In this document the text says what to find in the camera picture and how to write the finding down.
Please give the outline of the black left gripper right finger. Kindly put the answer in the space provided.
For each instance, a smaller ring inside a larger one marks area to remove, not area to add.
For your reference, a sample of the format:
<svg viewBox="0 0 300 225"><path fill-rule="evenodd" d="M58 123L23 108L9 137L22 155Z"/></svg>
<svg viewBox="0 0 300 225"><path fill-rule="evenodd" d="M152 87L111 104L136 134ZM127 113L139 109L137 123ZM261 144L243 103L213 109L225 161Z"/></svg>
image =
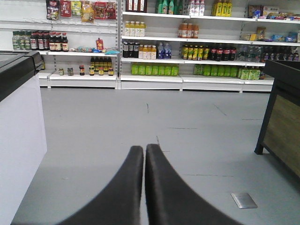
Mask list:
<svg viewBox="0 0 300 225"><path fill-rule="evenodd" d="M148 144L145 195L150 225L238 225L200 197L174 170L157 144Z"/></svg>

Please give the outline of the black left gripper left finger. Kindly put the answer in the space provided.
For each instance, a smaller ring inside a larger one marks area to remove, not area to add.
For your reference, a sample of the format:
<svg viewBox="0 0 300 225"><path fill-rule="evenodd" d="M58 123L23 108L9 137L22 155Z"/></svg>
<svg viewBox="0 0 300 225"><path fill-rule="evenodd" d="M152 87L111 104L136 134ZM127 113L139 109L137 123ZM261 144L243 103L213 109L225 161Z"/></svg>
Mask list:
<svg viewBox="0 0 300 225"><path fill-rule="evenodd" d="M60 225L139 225L143 148L132 146L106 187Z"/></svg>

